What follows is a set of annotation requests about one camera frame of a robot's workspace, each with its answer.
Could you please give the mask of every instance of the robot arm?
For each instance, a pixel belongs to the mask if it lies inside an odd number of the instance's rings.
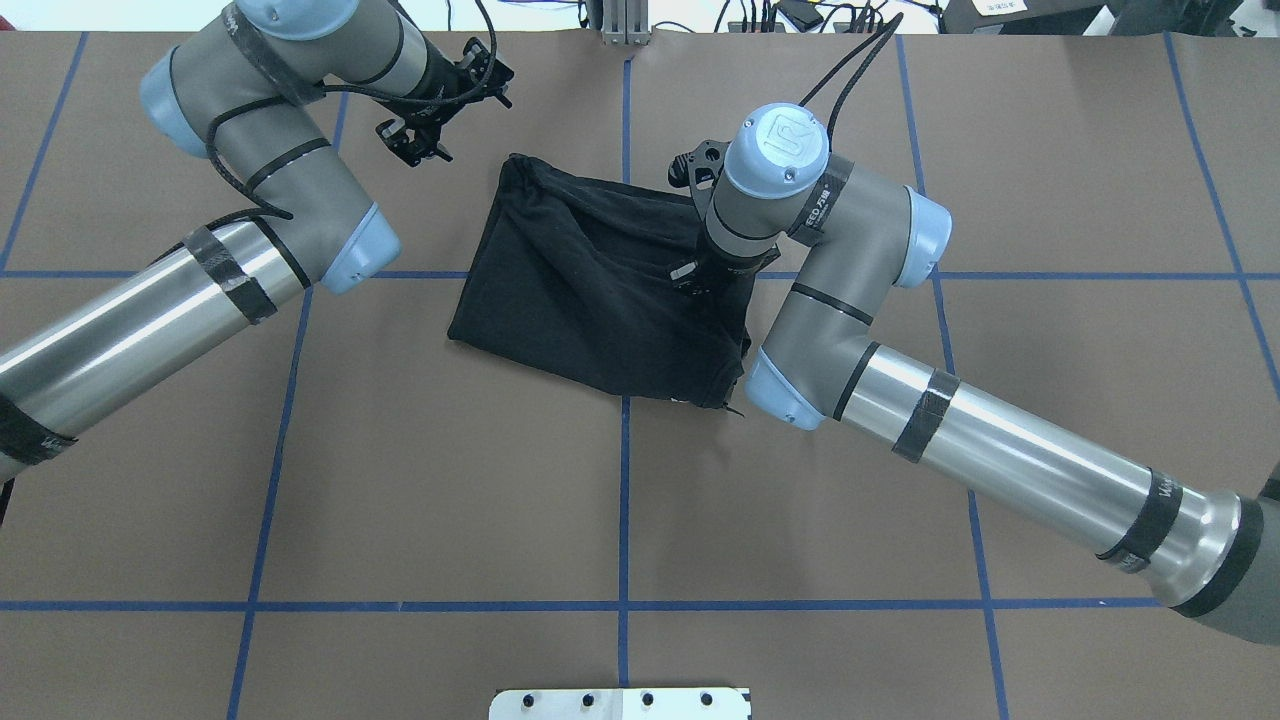
[[[941,258],[950,214],[831,154],[795,105],[753,113],[723,155],[701,202],[709,250],[677,284],[754,272],[780,232],[812,247],[746,382],[753,402],[804,429],[860,428],[1139,574],[1181,615],[1280,644],[1280,480],[1257,500],[1197,492],[872,341],[890,287]]]
[[[197,228],[138,275],[0,355],[3,478],[52,459],[312,282],[342,293],[399,254],[378,205],[301,108],[324,96],[328,74],[399,115],[378,132],[411,165],[448,159],[440,126],[466,102],[506,104],[512,77],[475,38],[463,61],[449,63],[387,0],[228,5],[147,73],[142,101],[161,132],[211,156],[259,208]]]

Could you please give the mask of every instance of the printed label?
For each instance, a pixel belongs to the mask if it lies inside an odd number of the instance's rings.
[[[1025,0],[973,0],[973,6],[978,9],[979,15],[984,17],[1007,15],[1027,10]]]

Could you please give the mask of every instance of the ur logo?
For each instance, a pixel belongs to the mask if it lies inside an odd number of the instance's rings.
[[[764,145],[788,158],[799,159],[813,133],[813,126],[792,120],[786,115],[777,115],[773,118],[769,135],[764,138]]]

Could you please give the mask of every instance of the metal plate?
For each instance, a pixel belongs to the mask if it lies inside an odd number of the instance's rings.
[[[739,688],[504,691],[489,720],[749,720],[751,692]]]

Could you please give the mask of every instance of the light blue joint cap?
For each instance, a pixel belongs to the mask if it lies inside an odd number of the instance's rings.
[[[724,174],[735,187],[760,200],[804,191],[827,169],[831,145],[813,113],[791,102],[772,102],[751,113],[724,154]]]
[[[317,40],[347,24],[360,0],[236,0],[253,26],[280,40]]]
[[[399,258],[399,237],[374,202],[320,278],[320,284],[342,295]]]
[[[910,187],[906,193],[911,197],[911,238],[906,245],[902,272],[893,282],[897,287],[923,283],[951,241],[951,213]]]
[[[817,429],[818,424],[826,420],[826,416],[787,382],[786,375],[778,372],[763,348],[755,355],[755,365],[746,378],[746,396],[760,410],[801,430]]]
[[[142,109],[146,110],[147,118],[151,118],[151,124],[165,133],[179,150],[196,158],[209,158],[205,141],[191,129],[191,123],[178,105],[178,94],[173,90],[174,50],[177,47],[170,47],[164,58],[142,76],[142,82],[138,85]]]

